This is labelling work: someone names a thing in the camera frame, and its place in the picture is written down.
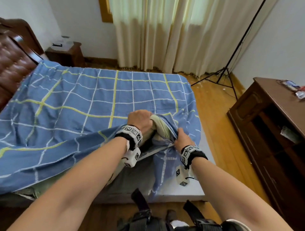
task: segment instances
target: cream curtain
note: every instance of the cream curtain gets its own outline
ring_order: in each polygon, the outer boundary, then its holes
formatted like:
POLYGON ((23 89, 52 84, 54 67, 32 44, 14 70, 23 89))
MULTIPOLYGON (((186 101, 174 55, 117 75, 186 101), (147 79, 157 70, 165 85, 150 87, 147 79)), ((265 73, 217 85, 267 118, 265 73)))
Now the cream curtain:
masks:
MULTIPOLYGON (((276 1, 266 1, 241 53, 276 1)), ((144 71, 156 67, 165 73, 174 70, 197 76, 221 69, 228 62, 261 2, 110 0, 119 65, 137 66, 144 71)))

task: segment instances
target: blue checkered bed sheet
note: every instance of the blue checkered bed sheet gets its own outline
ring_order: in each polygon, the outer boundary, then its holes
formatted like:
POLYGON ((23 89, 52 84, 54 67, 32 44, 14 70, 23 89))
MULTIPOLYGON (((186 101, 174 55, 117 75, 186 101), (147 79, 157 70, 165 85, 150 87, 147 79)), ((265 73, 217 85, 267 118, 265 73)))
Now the blue checkered bed sheet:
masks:
MULTIPOLYGON (((113 138, 128 114, 139 109, 158 114, 173 137, 183 127, 199 144, 195 97, 184 77, 43 61, 0 113, 0 194, 71 168, 113 138)), ((169 147, 155 154, 154 164, 156 192, 180 158, 169 147)))

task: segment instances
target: hand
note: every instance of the hand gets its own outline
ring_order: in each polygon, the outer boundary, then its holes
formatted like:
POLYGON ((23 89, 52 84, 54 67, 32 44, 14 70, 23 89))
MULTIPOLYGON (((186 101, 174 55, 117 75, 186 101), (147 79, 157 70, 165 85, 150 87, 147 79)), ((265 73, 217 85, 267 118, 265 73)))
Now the hand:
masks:
POLYGON ((127 124, 136 126, 142 134, 147 132, 153 126, 153 121, 150 119, 151 112, 147 110, 137 110, 128 115, 127 124))
POLYGON ((181 150, 188 145, 194 145, 194 141, 184 133, 183 128, 178 128, 178 139, 174 142, 176 150, 181 154, 181 150))

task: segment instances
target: wooden nightstand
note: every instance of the wooden nightstand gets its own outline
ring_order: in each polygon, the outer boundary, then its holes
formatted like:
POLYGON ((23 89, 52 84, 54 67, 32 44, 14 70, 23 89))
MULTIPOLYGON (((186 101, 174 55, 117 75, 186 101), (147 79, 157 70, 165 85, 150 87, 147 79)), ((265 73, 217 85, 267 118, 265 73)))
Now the wooden nightstand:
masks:
POLYGON ((74 42, 74 45, 68 51, 55 51, 48 48, 45 54, 50 61, 58 62, 62 66, 86 67, 83 53, 81 52, 81 43, 74 42))

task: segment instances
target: tripod stand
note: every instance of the tripod stand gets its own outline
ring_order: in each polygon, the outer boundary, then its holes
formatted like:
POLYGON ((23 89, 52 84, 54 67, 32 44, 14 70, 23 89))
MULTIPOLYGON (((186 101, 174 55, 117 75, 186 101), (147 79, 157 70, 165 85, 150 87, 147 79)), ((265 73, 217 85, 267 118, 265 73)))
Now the tripod stand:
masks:
POLYGON ((199 82, 201 82, 201 81, 203 81, 203 80, 207 80, 207 81, 210 81, 210 82, 212 82, 212 83, 215 83, 215 84, 218 84, 218 85, 221 85, 221 86, 224 86, 224 87, 232 88, 233 91, 234 91, 235 98, 236 98, 236 100, 237 100, 236 91, 235 91, 235 88, 234 88, 232 79, 231 79, 231 77, 230 77, 230 70, 228 69, 228 66, 230 65, 232 59, 234 58, 236 52, 238 51, 238 49, 239 49, 239 47, 240 47, 240 45, 243 43, 245 37, 247 36, 247 33, 248 33, 249 30, 251 29, 251 26, 252 26, 254 20, 256 19, 258 13, 260 12, 261 8, 263 7, 265 1, 266 1, 266 0, 263 0, 262 4, 261 4, 260 7, 258 8, 258 10, 257 10, 257 12, 255 13, 255 15, 254 15, 254 17, 253 17, 253 19, 252 19, 250 25, 248 26, 246 32, 245 32, 244 35, 242 36, 242 39, 239 41, 237 47, 235 48, 235 51, 233 52, 231 58, 229 59, 228 63, 226 64, 226 66, 223 67, 222 69, 216 71, 216 72, 210 73, 208 76, 204 77, 202 80, 197 81, 196 83, 192 84, 191 86, 194 86, 195 84, 197 84, 197 83, 199 83, 199 82), (227 71, 227 73, 228 73, 228 78, 229 78, 229 80, 230 80, 230 82, 231 82, 231 86, 228 86, 228 85, 224 85, 224 84, 220 84, 220 83, 219 83, 220 79, 223 77, 223 75, 224 75, 224 73, 225 73, 226 71, 227 71), (212 75, 219 75, 219 73, 221 73, 221 74, 220 74, 220 76, 218 77, 218 79, 217 79, 216 82, 214 82, 214 81, 208 79, 208 78, 211 77, 212 75))

